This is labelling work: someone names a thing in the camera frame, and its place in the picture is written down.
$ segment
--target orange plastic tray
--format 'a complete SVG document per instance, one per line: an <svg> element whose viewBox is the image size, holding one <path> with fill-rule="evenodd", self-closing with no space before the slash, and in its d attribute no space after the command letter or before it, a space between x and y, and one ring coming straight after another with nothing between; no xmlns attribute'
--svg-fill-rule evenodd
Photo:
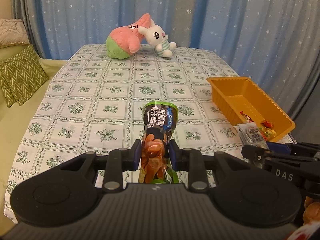
<svg viewBox="0 0 320 240"><path fill-rule="evenodd" d="M207 78L212 86L212 100L232 125L245 123L243 111L260 126L263 120L273 123L276 142L295 128L290 117L260 87L247 77Z"/></svg>

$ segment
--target striped shirt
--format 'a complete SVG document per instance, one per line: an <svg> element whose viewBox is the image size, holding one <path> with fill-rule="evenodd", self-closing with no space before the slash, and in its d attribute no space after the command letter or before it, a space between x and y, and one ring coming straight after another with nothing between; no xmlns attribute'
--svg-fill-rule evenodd
<svg viewBox="0 0 320 240"><path fill-rule="evenodd" d="M169 44L167 39L164 39L164 42L162 42L161 44L162 44L162 50L158 51L158 54L159 54L160 57L163 57L163 52L166 49L170 49L170 44Z"/></svg>

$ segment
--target plush toy face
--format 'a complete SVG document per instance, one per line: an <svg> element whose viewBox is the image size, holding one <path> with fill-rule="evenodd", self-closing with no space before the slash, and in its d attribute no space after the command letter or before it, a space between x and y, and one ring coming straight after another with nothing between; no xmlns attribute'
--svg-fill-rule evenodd
<svg viewBox="0 0 320 240"><path fill-rule="evenodd" d="M164 30L159 25L155 25L153 20L151 20L150 28L140 26L138 32L144 35L151 46L156 46L165 40Z"/></svg>

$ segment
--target green zigzag pillow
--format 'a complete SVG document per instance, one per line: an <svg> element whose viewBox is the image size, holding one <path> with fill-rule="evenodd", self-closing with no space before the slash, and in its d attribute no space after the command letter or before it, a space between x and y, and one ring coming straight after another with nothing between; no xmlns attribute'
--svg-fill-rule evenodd
<svg viewBox="0 0 320 240"><path fill-rule="evenodd" d="M0 71L14 98L22 106L49 79L32 45L0 62Z"/></svg>
<svg viewBox="0 0 320 240"><path fill-rule="evenodd" d="M3 93L3 96L5 98L5 101L7 103L7 107L12 106L16 102L16 99L14 98L14 96L11 92L9 84L2 76L1 71L0 71L0 87L1 87L1 90Z"/></svg>

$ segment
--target screw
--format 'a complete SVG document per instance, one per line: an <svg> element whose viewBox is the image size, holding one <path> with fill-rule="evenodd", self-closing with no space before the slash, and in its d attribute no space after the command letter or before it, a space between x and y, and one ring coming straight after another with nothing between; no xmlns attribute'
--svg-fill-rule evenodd
<svg viewBox="0 0 320 240"><path fill-rule="evenodd" d="M202 190L207 187L207 184L204 183L203 181L195 181L194 183L191 184L191 187L193 187L196 190Z"/></svg>
<svg viewBox="0 0 320 240"><path fill-rule="evenodd" d="M106 189L114 190L120 187L120 184L116 181L109 181L104 184Z"/></svg>

